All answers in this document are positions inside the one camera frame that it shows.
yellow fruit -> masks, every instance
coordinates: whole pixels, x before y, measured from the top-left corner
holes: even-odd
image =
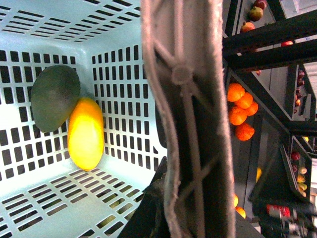
[[[236,211],[244,218],[246,219],[247,214],[246,211],[242,207],[236,207]]]
[[[234,208],[237,207],[238,202],[239,202],[239,198],[238,198],[238,196],[236,194],[234,194]]]
[[[299,187],[302,191],[305,191],[305,190],[307,189],[307,185],[304,184],[304,183],[302,183],[302,182],[298,183],[298,187]]]
[[[297,176],[297,182],[306,182],[304,175],[298,175]]]
[[[259,178],[261,177],[261,175],[262,175],[262,170],[258,167],[256,182],[259,180]]]
[[[305,167],[300,167],[299,172],[304,175],[305,173],[307,173],[307,169]]]
[[[73,162],[89,171],[104,151],[103,114],[95,101],[81,98],[69,118],[68,151]]]
[[[304,191],[299,190],[299,192],[301,193],[301,195],[302,195],[303,197],[306,197],[306,196],[307,196]]]

yellow mango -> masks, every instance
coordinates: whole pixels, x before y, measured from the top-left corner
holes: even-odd
[[[73,162],[89,171],[97,166],[104,152],[104,120],[98,104],[80,98],[69,118],[68,151]]]

red apple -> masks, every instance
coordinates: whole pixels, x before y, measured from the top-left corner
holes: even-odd
[[[300,105],[301,105],[301,100],[297,99],[296,102],[295,102],[295,106],[299,107]]]
[[[294,160],[294,161],[299,160],[299,158],[300,158],[299,152],[297,152],[297,151],[292,151],[291,158],[292,158],[292,160]]]
[[[297,80],[304,78],[305,73],[301,69],[298,71]]]
[[[254,6],[249,12],[249,18],[251,21],[258,21],[263,17],[263,9]]]
[[[294,173],[297,172],[297,165],[292,165],[292,167],[293,167],[293,172]]]
[[[241,32],[248,32],[254,30],[256,27],[251,22],[243,22],[240,31]]]
[[[283,47],[283,46],[290,46],[290,45],[292,45],[293,44],[293,42],[292,41],[286,41],[286,42],[283,42],[282,44],[281,44],[281,46]]]
[[[257,6],[257,7],[261,8],[262,10],[264,10],[267,7],[267,2],[266,2],[266,0],[256,0],[254,2],[253,6]]]
[[[297,87],[300,87],[300,86],[303,86],[305,84],[305,81],[300,79],[300,80],[297,80]]]

green mango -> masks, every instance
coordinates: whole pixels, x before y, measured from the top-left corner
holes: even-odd
[[[57,130],[74,110],[80,94],[79,77],[66,65],[44,69],[31,91],[35,125],[43,132]]]

light blue basket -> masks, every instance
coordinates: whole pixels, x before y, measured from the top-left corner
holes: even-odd
[[[0,238],[117,237],[166,149],[144,74],[137,0],[0,2]],[[98,102],[105,154],[90,172],[34,126],[30,90],[54,64]]]

